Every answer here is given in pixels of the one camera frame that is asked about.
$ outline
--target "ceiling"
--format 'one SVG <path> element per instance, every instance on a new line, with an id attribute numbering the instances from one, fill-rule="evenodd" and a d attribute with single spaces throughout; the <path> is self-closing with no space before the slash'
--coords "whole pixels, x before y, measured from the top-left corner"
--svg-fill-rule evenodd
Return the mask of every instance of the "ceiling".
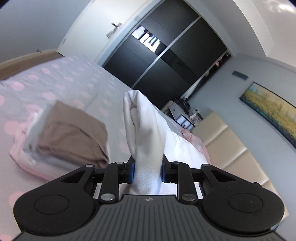
<path id="1" fill-rule="evenodd" d="M 187 0 L 233 55 L 296 70 L 296 7 L 288 0 Z"/>

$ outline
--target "stack of folded clothes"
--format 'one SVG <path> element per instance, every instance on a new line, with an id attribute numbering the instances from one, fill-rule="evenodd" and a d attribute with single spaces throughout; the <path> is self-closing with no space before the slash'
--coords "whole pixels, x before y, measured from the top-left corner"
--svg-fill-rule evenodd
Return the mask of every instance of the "stack of folded clothes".
<path id="1" fill-rule="evenodd" d="M 60 101 L 35 113 L 25 134 L 22 150 L 12 148 L 10 154 L 23 169 L 46 180 L 86 164 L 105 168 L 110 162 L 105 124 Z"/>

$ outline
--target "baseboard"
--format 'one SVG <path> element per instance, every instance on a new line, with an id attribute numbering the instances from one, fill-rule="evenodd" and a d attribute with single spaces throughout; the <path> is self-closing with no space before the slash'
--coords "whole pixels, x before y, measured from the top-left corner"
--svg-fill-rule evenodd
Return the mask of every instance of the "baseboard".
<path id="1" fill-rule="evenodd" d="M 5 61 L 3 63 L 0 63 L 0 70 L 4 69 L 4 68 L 6 68 L 6 67 L 8 67 L 8 66 L 10 66 L 12 64 L 16 64 L 18 62 L 28 60 L 28 59 L 31 59 L 31 58 L 35 58 L 37 56 L 42 56 L 42 55 L 45 55 L 45 54 L 51 54 L 51 53 L 54 53 L 54 52 L 57 52 L 57 49 L 49 49 L 49 50 L 42 51 L 41 53 L 39 53 L 39 52 L 30 53 L 30 54 L 27 54 L 27 55 L 23 55 L 23 56 L 20 56 L 20 57 L 17 57 L 17 58 L 7 60 L 7 61 Z"/>

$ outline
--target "wardrobe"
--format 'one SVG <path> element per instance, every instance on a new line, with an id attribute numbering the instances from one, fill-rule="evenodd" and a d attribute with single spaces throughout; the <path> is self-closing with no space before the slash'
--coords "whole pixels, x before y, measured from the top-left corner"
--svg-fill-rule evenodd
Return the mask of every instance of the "wardrobe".
<path id="1" fill-rule="evenodd" d="M 227 51 L 183 0 L 165 0 L 115 49 L 103 67 L 158 108 L 180 98 Z"/>

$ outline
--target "brown folded cloth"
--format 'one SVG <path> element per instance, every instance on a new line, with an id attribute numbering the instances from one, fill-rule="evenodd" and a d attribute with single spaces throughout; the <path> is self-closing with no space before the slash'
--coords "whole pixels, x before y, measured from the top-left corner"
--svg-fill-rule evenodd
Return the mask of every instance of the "brown folded cloth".
<path id="1" fill-rule="evenodd" d="M 37 142 L 44 155 L 79 165 L 93 164 L 105 168 L 108 133 L 103 122 L 84 111 L 57 101 L 52 108 Z"/>

